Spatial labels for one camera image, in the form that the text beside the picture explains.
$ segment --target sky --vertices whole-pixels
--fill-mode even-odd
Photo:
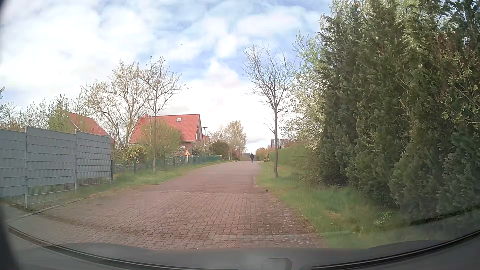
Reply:
[[[264,43],[295,58],[329,0],[8,0],[0,17],[2,101],[18,108],[106,80],[119,60],[165,57],[188,87],[163,114],[199,113],[203,126],[240,120],[247,148],[266,147],[272,110],[248,95],[244,46]]]

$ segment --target lamp post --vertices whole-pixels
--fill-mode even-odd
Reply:
[[[207,126],[203,126],[202,127],[204,129],[204,136],[205,136],[205,140],[204,140],[204,152],[205,154],[207,153]]]

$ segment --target brick paved road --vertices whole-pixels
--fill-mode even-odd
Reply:
[[[264,189],[260,165],[229,162],[159,185],[95,196],[10,222],[54,243],[106,242],[154,249],[322,247],[308,223]]]

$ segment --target red tiled roof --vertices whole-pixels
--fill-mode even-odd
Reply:
[[[145,114],[145,116],[138,118],[129,143],[135,144],[140,141],[142,136],[141,127],[150,124],[150,118],[154,118],[154,116],[148,116],[148,114]],[[199,127],[200,114],[158,115],[156,118],[160,121],[166,121],[170,126],[180,130],[183,135],[183,141],[195,141],[195,134],[197,133],[197,127]]]
[[[108,133],[90,117],[86,117],[73,112],[67,112],[68,118],[73,122],[81,132],[95,135],[108,135]]]
[[[210,143],[210,137],[209,137],[209,136],[206,136],[206,135],[204,135],[204,142],[206,142],[206,143],[208,143],[208,144],[209,144],[209,143]]]

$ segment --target green fence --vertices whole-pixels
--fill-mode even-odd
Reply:
[[[169,157],[156,160],[156,168],[159,170],[168,170],[170,168],[175,168],[178,166],[202,164],[207,162],[220,161],[221,156],[180,156],[180,157]],[[114,173],[116,172],[125,172],[138,170],[152,169],[153,161],[148,159],[134,160],[134,162],[123,162],[116,160],[114,168]]]

